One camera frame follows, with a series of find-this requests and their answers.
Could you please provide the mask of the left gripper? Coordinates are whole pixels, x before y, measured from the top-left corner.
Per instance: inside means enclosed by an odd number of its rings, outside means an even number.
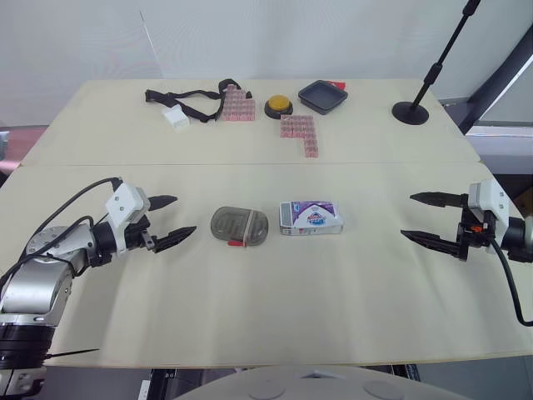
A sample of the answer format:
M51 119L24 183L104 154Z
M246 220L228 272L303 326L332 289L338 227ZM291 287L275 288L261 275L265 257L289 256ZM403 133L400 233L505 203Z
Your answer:
M157 195L149 197L148 201L148 210L156 211L176 202L177 197L172 195ZM138 222L129 223L124 230L126 249L146 248L148 251L160 253L177 246L197 230L196 226L181 227L171 231L165 237L156 238L148 232L150 226L151 223L146 216L141 217Z

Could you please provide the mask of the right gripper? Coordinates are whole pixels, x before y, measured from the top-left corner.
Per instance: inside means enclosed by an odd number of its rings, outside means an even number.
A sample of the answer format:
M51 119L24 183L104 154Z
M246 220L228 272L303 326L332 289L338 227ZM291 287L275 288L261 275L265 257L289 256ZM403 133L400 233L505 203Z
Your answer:
M424 248L466 261L470 247L488 248L491 239L496 238L496 216L492 211L482 211L481 218L478 218L467 207L467 193L419 192L410 195L410 199L433 207L463 208L457 229L457 242L442 239L428 232L401 230L403 236Z

